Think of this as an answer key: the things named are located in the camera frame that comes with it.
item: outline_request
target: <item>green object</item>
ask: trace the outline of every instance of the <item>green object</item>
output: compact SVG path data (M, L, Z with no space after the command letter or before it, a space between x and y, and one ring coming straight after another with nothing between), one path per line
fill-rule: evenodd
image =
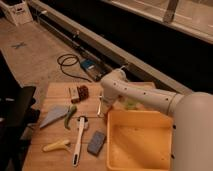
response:
M67 115L64 119L64 127L66 129L69 129L70 130L70 127L69 127L69 121L71 119L71 117L74 115L74 113L77 111L77 106L76 105L70 105L69 107L69 111L67 112Z
M126 98L123 104L126 110L135 110L137 103L138 102L133 99Z

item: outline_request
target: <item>black chair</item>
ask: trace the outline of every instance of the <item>black chair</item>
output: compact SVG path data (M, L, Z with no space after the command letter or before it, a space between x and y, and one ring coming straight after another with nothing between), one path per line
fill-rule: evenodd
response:
M0 171L12 159L14 169L21 170L19 159L20 137L28 123L38 120L40 111L31 106L36 87L21 87L11 73L0 51Z

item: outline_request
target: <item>black wall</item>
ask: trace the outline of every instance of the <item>black wall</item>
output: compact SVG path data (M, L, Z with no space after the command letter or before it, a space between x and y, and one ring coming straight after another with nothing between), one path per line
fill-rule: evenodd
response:
M99 0L43 0L195 91L213 93L213 45Z

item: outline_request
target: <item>table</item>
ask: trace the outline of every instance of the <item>table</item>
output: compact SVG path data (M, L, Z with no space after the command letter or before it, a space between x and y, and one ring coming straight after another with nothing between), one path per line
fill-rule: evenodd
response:
M154 87L151 82L135 83L140 86ZM64 128L64 119L61 119L44 129L39 129L41 121L45 118L47 112L55 105L70 105L69 87L86 85L89 89L89 98L77 104L77 112L70 120L71 130ZM35 133L32 137L23 171L106 171L106 142L98 157L87 152L87 145L92 138L93 133L98 130L105 134L106 123L102 117L97 117L97 109L99 105L99 94L101 92L99 83L50 83L46 98L41 109L41 115L36 126ZM115 109L121 109L123 106L116 102ZM89 120L89 129L84 132L82 139L81 155L79 165L72 166L73 153L75 143L77 141L77 118L86 115ZM71 153L65 150L57 150L51 152L42 152L42 147L61 139L69 139L71 141Z

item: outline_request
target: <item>scraper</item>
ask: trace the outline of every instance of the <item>scraper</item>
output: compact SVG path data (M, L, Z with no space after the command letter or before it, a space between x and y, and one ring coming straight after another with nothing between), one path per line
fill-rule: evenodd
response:
M68 109L67 106L55 106L47 113L46 118L41 122L39 126L40 129L64 117L67 114Z

